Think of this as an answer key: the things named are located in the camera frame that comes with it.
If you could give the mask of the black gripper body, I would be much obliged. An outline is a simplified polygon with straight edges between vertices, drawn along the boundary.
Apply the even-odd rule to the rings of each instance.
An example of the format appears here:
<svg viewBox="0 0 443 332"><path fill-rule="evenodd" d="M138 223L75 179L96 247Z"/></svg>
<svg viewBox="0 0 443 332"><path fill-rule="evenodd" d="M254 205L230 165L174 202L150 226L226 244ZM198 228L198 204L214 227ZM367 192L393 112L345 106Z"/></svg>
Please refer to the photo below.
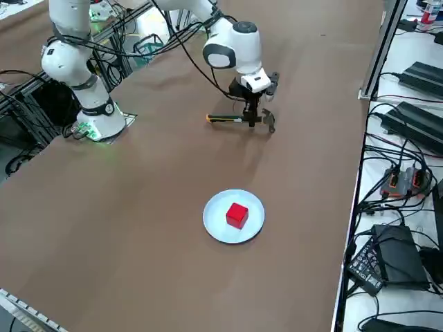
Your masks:
<svg viewBox="0 0 443 332"><path fill-rule="evenodd" d="M234 78L229 84L228 92L232 97L242 98L245 102L254 103L262 97L265 90L253 91L248 82L243 85L237 78Z"/></svg>

